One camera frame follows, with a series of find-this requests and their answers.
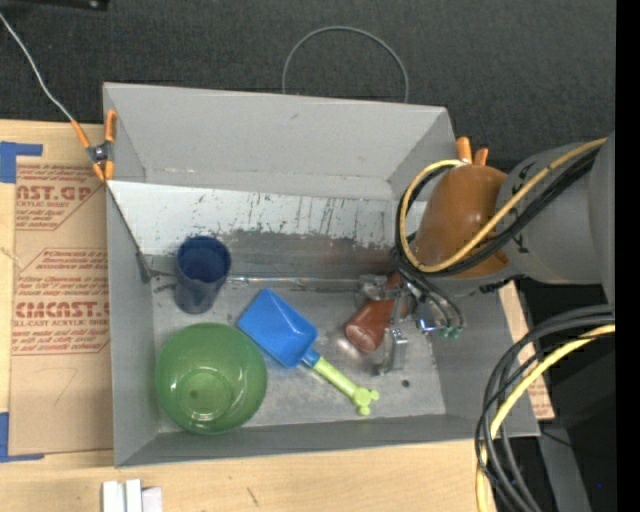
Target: white cable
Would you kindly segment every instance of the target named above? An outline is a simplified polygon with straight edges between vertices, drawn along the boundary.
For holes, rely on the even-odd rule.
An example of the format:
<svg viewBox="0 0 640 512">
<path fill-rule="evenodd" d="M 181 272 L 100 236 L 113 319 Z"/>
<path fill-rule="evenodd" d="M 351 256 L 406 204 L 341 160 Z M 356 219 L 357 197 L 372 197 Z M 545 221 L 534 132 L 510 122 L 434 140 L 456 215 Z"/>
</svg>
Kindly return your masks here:
<svg viewBox="0 0 640 512">
<path fill-rule="evenodd" d="M 400 60 L 400 57 L 398 57 L 396 52 L 394 52 L 393 49 L 387 43 L 385 43 L 382 39 L 374 36 L 373 34 L 370 34 L 369 32 L 365 32 L 364 30 L 361 30 L 359 28 L 347 27 L 344 25 L 334 25 L 331 27 L 319 28 L 317 30 L 314 30 L 313 32 L 308 33 L 306 36 L 304 36 L 302 39 L 300 39 L 300 41 L 296 43 L 296 45 L 289 52 L 289 55 L 287 56 L 287 60 L 284 63 L 284 69 L 282 70 L 282 94 L 286 94 L 287 71 L 289 70 L 289 63 L 291 62 L 291 58 L 293 57 L 293 54 L 298 50 L 298 48 L 300 48 L 309 39 L 317 36 L 318 34 L 322 34 L 324 32 L 354 32 L 356 34 L 360 34 L 362 36 L 368 37 L 373 42 L 379 44 L 385 50 L 387 50 L 387 52 L 389 52 L 391 57 L 393 57 L 393 60 L 396 61 L 396 64 L 398 64 L 398 67 L 400 68 L 400 72 L 402 73 L 402 78 L 404 80 L 404 103 L 409 102 L 409 74 L 407 73 L 407 70 L 404 67 L 404 64 L 402 63 L 402 60 Z"/>
<path fill-rule="evenodd" d="M 38 70 L 38 66 L 36 66 L 36 63 L 34 62 L 33 57 L 31 56 L 31 53 L 29 53 L 29 50 L 27 49 L 25 44 L 22 42 L 22 39 L 20 39 L 20 36 L 16 33 L 15 30 L 13 30 L 13 27 L 11 25 L 9 25 L 9 22 L 4 17 L 2 12 L 0 12 L 0 21 L 2 21 L 2 23 L 4 23 L 4 26 L 7 27 L 7 30 L 9 31 L 9 34 L 11 34 L 13 36 L 13 38 L 16 41 L 16 43 L 18 43 L 18 46 L 20 47 L 20 49 L 24 52 L 25 56 L 27 57 L 27 60 L 29 61 L 29 64 L 31 64 L 31 67 L 33 68 L 33 71 L 36 74 L 36 77 L 38 78 L 38 82 L 40 82 L 40 87 L 42 87 L 42 90 L 44 91 L 44 93 L 53 102 L 53 104 L 56 107 L 58 107 L 60 109 L 60 111 L 65 116 L 67 116 L 69 121 L 74 121 L 73 116 L 69 113 L 69 111 L 64 107 L 64 105 L 62 103 L 60 103 L 60 101 L 58 101 L 53 96 L 53 94 L 51 94 L 51 92 L 47 88 L 47 85 L 44 83 L 44 80 L 42 79 L 42 75 L 40 74 L 40 71 Z"/>
</svg>

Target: cable bundle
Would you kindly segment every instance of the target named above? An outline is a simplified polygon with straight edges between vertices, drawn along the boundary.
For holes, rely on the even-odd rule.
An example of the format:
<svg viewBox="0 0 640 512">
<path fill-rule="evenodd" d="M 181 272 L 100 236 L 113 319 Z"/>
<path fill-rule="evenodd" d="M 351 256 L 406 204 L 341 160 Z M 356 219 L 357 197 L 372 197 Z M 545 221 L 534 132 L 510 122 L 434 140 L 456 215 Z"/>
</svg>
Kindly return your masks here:
<svg viewBox="0 0 640 512">
<path fill-rule="evenodd" d="M 576 339 L 558 342 L 540 349 L 525 363 L 512 369 L 518 353 L 529 343 L 535 344 L 541 338 L 551 334 L 587 327 L 595 328 Z M 476 498 L 480 511 L 487 510 L 484 498 L 484 478 L 486 477 L 509 510 L 541 512 L 517 467 L 504 420 L 518 398 L 547 368 L 587 343 L 614 333 L 615 319 L 610 306 L 579 308 L 541 323 L 502 356 L 489 377 L 484 393 L 483 412 L 475 432 L 475 449 L 478 457 Z M 501 437 L 504 457 L 498 455 L 494 444 L 498 433 Z M 503 459 L 506 459 L 507 470 L 505 470 Z"/>
</svg>

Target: black carpet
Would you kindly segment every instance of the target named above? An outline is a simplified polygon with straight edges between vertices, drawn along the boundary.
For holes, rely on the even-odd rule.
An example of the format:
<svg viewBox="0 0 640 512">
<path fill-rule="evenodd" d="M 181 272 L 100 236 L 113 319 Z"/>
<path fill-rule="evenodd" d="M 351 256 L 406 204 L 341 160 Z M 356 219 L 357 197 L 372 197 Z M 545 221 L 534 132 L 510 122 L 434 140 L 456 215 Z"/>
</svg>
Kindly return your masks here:
<svg viewBox="0 0 640 512">
<path fill-rule="evenodd" d="M 104 12 L 0 1 L 52 92 L 102 119 L 104 81 L 280 91 L 285 59 L 312 30 L 348 25 L 403 60 L 409 102 L 446 106 L 456 135 L 494 165 L 614 129 L 616 2 L 537 0 L 112 0 Z M 402 101 L 391 56 L 351 33 L 296 52 L 288 91 Z M 63 120 L 0 30 L 0 117 Z"/>
</svg>

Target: blue cup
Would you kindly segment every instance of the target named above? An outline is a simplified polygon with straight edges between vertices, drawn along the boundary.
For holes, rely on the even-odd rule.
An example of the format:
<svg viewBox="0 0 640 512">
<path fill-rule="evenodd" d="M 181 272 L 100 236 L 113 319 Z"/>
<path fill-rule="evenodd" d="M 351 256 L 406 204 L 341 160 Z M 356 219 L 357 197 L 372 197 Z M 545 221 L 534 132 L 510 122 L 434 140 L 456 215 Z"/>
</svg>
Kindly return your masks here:
<svg viewBox="0 0 640 512">
<path fill-rule="evenodd" d="M 227 280 L 229 251 L 215 237 L 194 236 L 182 243 L 176 260 L 176 304 L 186 313 L 204 313 Z"/>
</svg>

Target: orange clip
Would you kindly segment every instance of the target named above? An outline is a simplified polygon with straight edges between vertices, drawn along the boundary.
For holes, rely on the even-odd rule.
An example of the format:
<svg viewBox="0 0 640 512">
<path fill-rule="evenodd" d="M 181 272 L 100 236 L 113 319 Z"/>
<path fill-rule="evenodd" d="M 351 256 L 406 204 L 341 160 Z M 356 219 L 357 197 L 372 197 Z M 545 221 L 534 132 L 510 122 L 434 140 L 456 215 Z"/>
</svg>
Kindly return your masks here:
<svg viewBox="0 0 640 512">
<path fill-rule="evenodd" d="M 478 151 L 476 151 L 476 154 L 473 157 L 473 163 L 475 165 L 487 165 L 488 156 L 489 156 L 489 149 L 480 148 Z"/>
<path fill-rule="evenodd" d="M 458 137 L 456 139 L 456 148 L 458 149 L 458 158 L 471 163 L 471 142 L 469 137 Z"/>
<path fill-rule="evenodd" d="M 104 140 L 105 143 L 103 145 L 103 149 L 106 147 L 110 148 L 111 144 L 114 144 L 116 141 L 116 122 L 118 121 L 118 114 L 115 110 L 111 109 L 107 112 L 107 118 L 105 120 L 105 130 L 104 130 Z M 80 124 L 73 120 L 71 121 L 71 126 L 76 132 L 78 139 L 80 140 L 80 144 L 86 150 L 92 150 L 98 148 L 98 146 L 92 147 L 89 143 L 89 139 L 87 138 L 86 133 L 80 126 Z M 93 172 L 96 173 L 98 179 L 104 183 L 105 180 L 110 180 L 113 178 L 114 174 L 114 165 L 110 159 L 110 155 L 107 151 L 107 154 L 104 159 L 98 160 L 95 157 L 95 154 L 90 152 L 91 161 L 93 162 Z"/>
</svg>

